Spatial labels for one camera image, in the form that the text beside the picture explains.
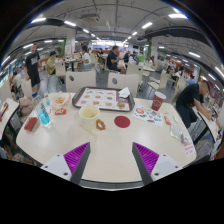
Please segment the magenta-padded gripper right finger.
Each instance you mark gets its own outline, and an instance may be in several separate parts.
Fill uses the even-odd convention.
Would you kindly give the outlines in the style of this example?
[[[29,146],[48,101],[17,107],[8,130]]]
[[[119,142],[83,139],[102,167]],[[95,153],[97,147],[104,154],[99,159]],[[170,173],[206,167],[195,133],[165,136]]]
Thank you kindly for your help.
[[[167,154],[157,154],[138,143],[133,143],[132,153],[135,157],[144,185],[164,178],[182,167]]]

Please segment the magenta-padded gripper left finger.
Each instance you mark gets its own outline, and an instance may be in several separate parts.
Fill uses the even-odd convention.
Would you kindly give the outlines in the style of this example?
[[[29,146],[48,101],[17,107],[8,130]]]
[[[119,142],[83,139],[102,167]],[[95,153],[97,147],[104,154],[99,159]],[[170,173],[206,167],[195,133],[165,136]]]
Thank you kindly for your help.
[[[90,143],[82,144],[66,154],[56,154],[41,168],[77,185],[80,184],[88,157]]]

